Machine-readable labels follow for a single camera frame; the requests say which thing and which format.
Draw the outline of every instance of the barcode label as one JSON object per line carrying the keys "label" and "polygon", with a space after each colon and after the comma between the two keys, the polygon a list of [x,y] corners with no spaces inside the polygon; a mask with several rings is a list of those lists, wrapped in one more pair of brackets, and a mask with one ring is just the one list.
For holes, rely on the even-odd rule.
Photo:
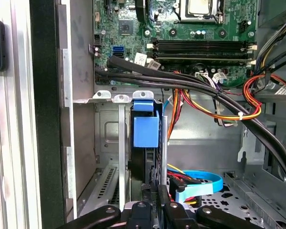
{"label": "barcode label", "polygon": [[286,85],[281,87],[275,94],[286,94]]}
{"label": "barcode label", "polygon": [[134,63],[145,66],[147,55],[137,52],[134,58]]}
{"label": "barcode label", "polygon": [[157,61],[151,60],[150,63],[147,65],[148,68],[158,70],[160,68],[161,64]]}

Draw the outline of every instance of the yellow wire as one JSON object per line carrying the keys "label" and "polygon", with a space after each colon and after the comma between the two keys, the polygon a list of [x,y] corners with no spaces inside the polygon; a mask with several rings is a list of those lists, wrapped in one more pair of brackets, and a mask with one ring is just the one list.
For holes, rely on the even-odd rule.
{"label": "yellow wire", "polygon": [[263,62],[262,62],[262,67],[265,66],[266,64],[266,59],[268,57],[268,55],[270,54],[270,52],[273,50],[273,48],[275,47],[275,44],[268,50],[268,52],[266,53],[264,59],[263,59]]}
{"label": "yellow wire", "polygon": [[171,167],[171,168],[173,168],[173,169],[177,170],[179,173],[185,174],[185,172],[184,172],[184,171],[182,171],[182,170],[178,169],[178,168],[177,168],[177,167],[175,167],[175,166],[172,166],[171,164],[167,164],[167,166],[169,166],[169,167]]}
{"label": "yellow wire", "polygon": [[[232,116],[223,116],[223,115],[215,115],[213,114],[211,111],[205,109],[204,107],[200,106],[198,103],[196,103],[193,99],[192,99],[192,102],[195,106],[197,106],[198,108],[200,108],[201,110],[207,112],[207,113],[210,113],[212,114],[213,117],[216,117],[216,118],[219,118],[219,119],[224,119],[224,120],[239,120],[239,117],[235,116],[235,117],[232,117]],[[258,113],[257,114],[251,114],[251,115],[244,115],[243,116],[243,119],[251,119],[251,118],[256,118],[258,117],[262,112],[262,109],[259,107],[258,109]]]}
{"label": "yellow wire", "polygon": [[189,204],[189,205],[191,205],[191,204],[197,204],[197,201],[193,201],[193,202],[186,202],[186,204]]}

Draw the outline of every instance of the aluminum frame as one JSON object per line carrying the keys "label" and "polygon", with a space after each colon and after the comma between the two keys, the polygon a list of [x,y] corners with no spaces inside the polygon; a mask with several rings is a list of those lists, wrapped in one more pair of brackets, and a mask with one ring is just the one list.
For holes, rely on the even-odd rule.
{"label": "aluminum frame", "polygon": [[41,228],[28,0],[0,1],[8,68],[0,72],[0,229]]}

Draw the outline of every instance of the green circuit board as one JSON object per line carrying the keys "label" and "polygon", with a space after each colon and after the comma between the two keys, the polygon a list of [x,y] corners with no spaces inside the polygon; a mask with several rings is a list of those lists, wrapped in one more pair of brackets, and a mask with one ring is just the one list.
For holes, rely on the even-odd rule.
{"label": "green circuit board", "polygon": [[[257,0],[224,0],[224,18],[222,24],[217,23],[177,23],[178,16],[174,11],[175,0],[150,0],[149,16],[146,23],[137,20],[134,0],[95,0],[93,25],[94,35],[101,44],[101,56],[95,58],[95,64],[106,67],[107,59],[112,55],[113,46],[123,46],[124,58],[133,61],[137,52],[147,53],[146,45],[151,38],[160,40],[181,41],[255,41]],[[159,13],[153,20],[155,12]],[[239,32],[239,23],[247,20],[250,26],[243,33]],[[176,34],[171,36],[171,29]],[[228,69],[226,86],[238,85],[246,79],[250,66],[225,66]]]}

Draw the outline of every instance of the screw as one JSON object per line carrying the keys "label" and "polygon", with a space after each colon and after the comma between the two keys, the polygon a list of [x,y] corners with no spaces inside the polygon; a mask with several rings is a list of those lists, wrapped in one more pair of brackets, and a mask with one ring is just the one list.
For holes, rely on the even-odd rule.
{"label": "screw", "polygon": [[109,208],[107,211],[106,211],[106,213],[114,213],[115,212],[115,210],[113,210],[112,208]]}
{"label": "screw", "polygon": [[208,209],[208,208],[203,208],[202,211],[204,213],[206,213],[206,214],[211,214],[212,213],[212,211],[210,209]]}
{"label": "screw", "polygon": [[148,37],[150,34],[151,34],[151,32],[150,32],[149,30],[145,30],[145,31],[144,31],[144,35],[145,35],[145,36]]}
{"label": "screw", "polygon": [[174,7],[175,9],[177,9],[177,8],[179,8],[179,4],[178,4],[177,2],[175,2],[175,3],[173,4],[173,7]]}
{"label": "screw", "polygon": [[139,203],[139,204],[138,204],[138,207],[140,207],[140,208],[144,208],[144,207],[146,207],[146,205],[145,205],[145,204],[143,204],[143,203]]}
{"label": "screw", "polygon": [[176,203],[171,203],[170,206],[171,206],[172,208],[176,208],[176,207],[178,207],[178,204],[176,204]]}

